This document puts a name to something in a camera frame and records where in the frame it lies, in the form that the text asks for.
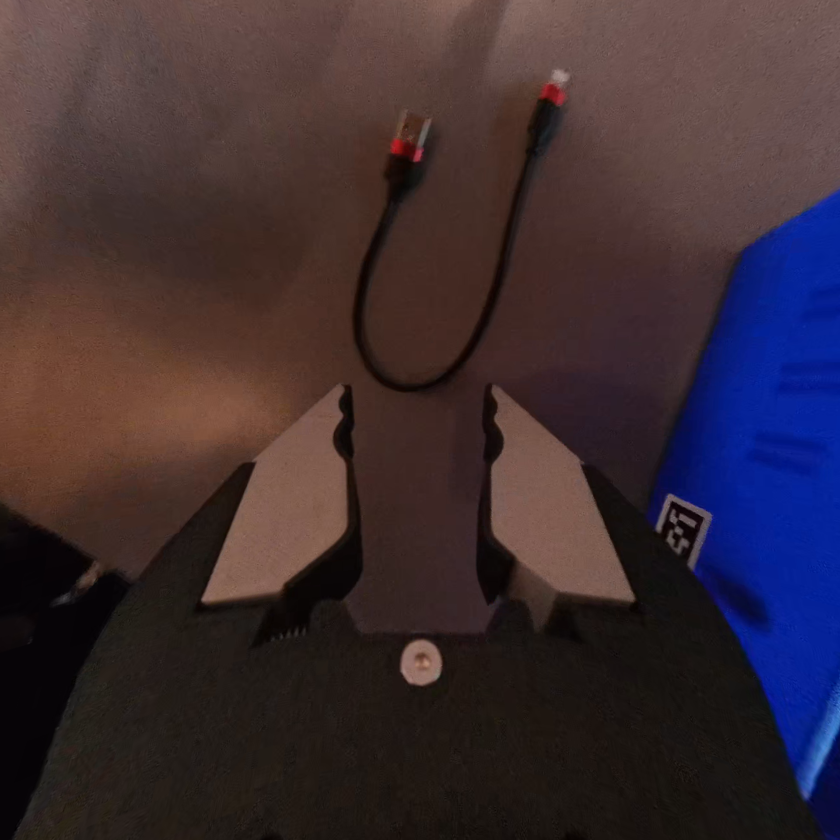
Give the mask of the translucent plastic bin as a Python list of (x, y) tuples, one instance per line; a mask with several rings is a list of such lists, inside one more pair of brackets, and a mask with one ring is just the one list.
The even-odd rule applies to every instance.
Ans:
[(838, 736), (839, 195), (745, 248), (654, 481), (738, 636), (806, 800)]

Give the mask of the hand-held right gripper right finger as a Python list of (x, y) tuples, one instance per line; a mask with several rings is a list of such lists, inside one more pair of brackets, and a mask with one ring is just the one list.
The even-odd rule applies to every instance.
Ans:
[(535, 629), (565, 607), (637, 598), (583, 461), (498, 385), (484, 392), (476, 574), (486, 604), (523, 603)]

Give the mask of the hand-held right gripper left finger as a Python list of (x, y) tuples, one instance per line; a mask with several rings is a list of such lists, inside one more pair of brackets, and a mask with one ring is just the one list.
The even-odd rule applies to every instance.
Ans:
[(352, 389), (336, 385), (257, 455), (201, 598), (221, 607), (344, 599), (361, 578)]

